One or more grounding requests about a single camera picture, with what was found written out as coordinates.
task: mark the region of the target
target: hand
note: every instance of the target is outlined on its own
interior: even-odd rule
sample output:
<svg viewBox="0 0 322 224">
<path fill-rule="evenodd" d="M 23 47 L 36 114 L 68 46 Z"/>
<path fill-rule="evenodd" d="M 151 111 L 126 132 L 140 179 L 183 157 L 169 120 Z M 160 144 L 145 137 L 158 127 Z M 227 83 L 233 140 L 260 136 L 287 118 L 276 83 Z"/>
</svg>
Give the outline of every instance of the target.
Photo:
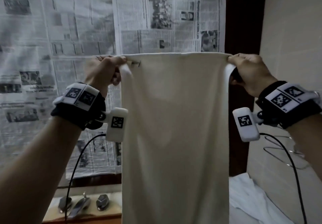
<svg viewBox="0 0 322 224">
<path fill-rule="evenodd" d="M 126 63 L 124 56 L 94 56 L 86 61 L 85 83 L 98 89 L 102 96 L 107 96 L 107 86 L 118 85 L 121 81 L 119 66 Z"/>
<path fill-rule="evenodd" d="M 269 72 L 259 55 L 236 54 L 228 57 L 228 62 L 238 69 L 243 82 L 232 80 L 231 84 L 241 85 L 251 96 L 257 97 L 277 79 Z"/>
</svg>

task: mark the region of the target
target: wrist strap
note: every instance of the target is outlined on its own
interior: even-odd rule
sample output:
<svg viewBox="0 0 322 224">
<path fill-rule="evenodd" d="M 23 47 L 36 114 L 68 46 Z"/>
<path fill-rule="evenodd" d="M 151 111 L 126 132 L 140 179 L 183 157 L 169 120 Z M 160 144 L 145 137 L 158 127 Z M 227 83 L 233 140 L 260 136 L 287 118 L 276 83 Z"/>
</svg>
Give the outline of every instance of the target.
<svg viewBox="0 0 322 224">
<path fill-rule="evenodd" d="M 320 113 L 319 96 L 297 84 L 277 81 L 264 89 L 256 104 L 286 129 L 296 122 Z"/>
<path fill-rule="evenodd" d="M 106 111 L 105 99 L 101 93 L 83 83 L 74 83 L 66 88 L 62 96 L 53 101 L 56 106 L 51 116 L 60 116 L 79 126 L 82 130 L 98 129 L 103 123 L 99 119 L 101 111 Z"/>
</svg>

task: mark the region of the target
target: black cable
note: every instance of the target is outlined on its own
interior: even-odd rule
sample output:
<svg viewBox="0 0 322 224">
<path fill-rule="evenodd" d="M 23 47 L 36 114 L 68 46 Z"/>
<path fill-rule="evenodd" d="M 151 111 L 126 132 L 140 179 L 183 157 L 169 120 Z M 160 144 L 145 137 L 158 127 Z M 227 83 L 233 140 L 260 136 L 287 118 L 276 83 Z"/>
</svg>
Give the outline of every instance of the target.
<svg viewBox="0 0 322 224">
<path fill-rule="evenodd" d="M 73 177 L 74 177 L 74 174 L 75 174 L 75 171 L 76 171 L 76 168 L 77 168 L 77 165 L 78 165 L 78 162 L 82 156 L 82 154 L 84 153 L 84 150 L 86 149 L 87 145 L 90 144 L 90 142 L 92 142 L 95 138 L 97 137 L 102 137 L 102 136 L 105 136 L 106 134 L 103 133 L 103 134 L 99 134 L 99 135 L 96 135 L 95 137 L 93 137 L 90 141 L 87 142 L 87 144 L 84 146 L 84 148 L 82 149 L 82 151 L 80 152 L 80 155 L 78 157 L 78 160 L 76 162 L 76 165 L 74 167 L 74 170 L 73 170 L 73 173 L 71 175 L 71 178 L 70 178 L 70 181 L 69 181 L 69 185 L 68 185 L 68 190 L 67 190 L 67 195 L 66 195 L 66 205 L 65 205 L 65 223 L 67 223 L 67 202 L 68 202 L 68 195 L 69 195 L 69 190 L 70 190 L 70 186 L 71 186 L 71 183 L 73 181 Z"/>
<path fill-rule="evenodd" d="M 300 188 L 300 181 L 299 181 L 299 177 L 298 177 L 298 172 L 296 171 L 295 164 L 294 164 L 294 162 L 292 160 L 291 155 L 289 154 L 289 152 L 285 148 L 285 146 L 276 137 L 274 137 L 274 136 L 272 136 L 270 134 L 267 134 L 267 133 L 260 133 L 260 135 L 265 135 L 265 136 L 268 136 L 268 137 L 271 137 L 271 138 L 275 139 L 282 146 L 282 148 L 285 150 L 289 160 L 291 161 L 291 164 L 292 164 L 292 167 L 293 167 L 293 170 L 294 170 L 294 174 L 295 174 L 296 185 L 298 187 L 298 193 L 299 193 L 299 199 L 300 199 L 300 205 L 301 205 L 301 210 L 302 210 L 302 214 L 303 214 L 304 224 L 307 224 L 308 222 L 306 220 L 306 214 L 305 214 L 304 205 L 303 205 L 303 199 L 302 199 L 302 194 L 301 194 L 301 188 Z"/>
</svg>

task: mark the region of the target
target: newspaper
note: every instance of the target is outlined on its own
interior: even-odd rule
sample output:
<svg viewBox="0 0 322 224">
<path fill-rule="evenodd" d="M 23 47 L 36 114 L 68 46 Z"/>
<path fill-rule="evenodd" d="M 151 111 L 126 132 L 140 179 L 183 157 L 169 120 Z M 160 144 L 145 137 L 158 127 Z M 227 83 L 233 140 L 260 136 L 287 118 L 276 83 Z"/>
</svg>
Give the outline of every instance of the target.
<svg viewBox="0 0 322 224">
<path fill-rule="evenodd" d="M 50 120 L 52 101 L 83 81 L 92 55 L 224 52 L 225 0 L 0 0 L 0 170 Z M 110 86 L 107 110 L 121 107 Z M 66 167 L 106 132 L 84 130 Z M 121 173 L 121 143 L 96 138 L 74 177 Z"/>
</svg>

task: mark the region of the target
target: dark wooden frame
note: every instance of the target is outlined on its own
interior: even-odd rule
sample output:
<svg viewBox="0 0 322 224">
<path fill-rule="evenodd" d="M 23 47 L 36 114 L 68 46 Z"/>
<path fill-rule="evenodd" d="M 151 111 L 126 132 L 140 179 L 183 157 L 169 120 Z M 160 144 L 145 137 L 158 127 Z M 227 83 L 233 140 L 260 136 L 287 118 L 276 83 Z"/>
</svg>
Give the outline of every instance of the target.
<svg viewBox="0 0 322 224">
<path fill-rule="evenodd" d="M 265 0 L 226 0 L 225 52 L 259 54 Z M 246 172 L 249 143 L 239 137 L 232 111 L 240 107 L 253 109 L 254 98 L 239 86 L 229 87 L 229 175 Z M 83 177 L 73 187 L 120 184 L 121 174 Z"/>
</svg>

